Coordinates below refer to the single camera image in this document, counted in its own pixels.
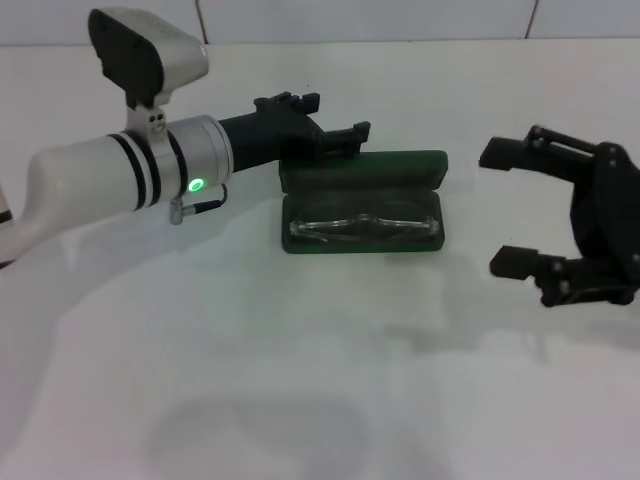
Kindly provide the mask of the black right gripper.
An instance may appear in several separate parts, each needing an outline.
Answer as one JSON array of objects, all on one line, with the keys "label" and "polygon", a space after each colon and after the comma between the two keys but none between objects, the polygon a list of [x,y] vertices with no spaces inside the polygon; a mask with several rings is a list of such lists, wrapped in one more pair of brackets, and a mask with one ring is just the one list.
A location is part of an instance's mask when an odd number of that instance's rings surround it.
[{"label": "black right gripper", "polygon": [[624,147],[534,125],[523,140],[493,137],[479,166],[534,171],[574,183],[570,220],[582,258],[505,245],[489,263],[493,276],[532,277],[545,307],[633,302],[639,290],[639,168]]}]

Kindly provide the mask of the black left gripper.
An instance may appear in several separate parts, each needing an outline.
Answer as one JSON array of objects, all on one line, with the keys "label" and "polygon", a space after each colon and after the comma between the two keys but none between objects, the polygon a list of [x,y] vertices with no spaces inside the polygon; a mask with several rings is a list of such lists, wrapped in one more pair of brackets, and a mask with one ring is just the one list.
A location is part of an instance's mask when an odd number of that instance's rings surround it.
[{"label": "black left gripper", "polygon": [[357,156],[368,141],[371,123],[325,132],[308,116],[319,110],[320,99],[316,92],[299,96],[285,91],[256,98],[253,113],[220,120],[231,144],[233,172],[298,154],[310,158],[318,144],[321,159]]}]

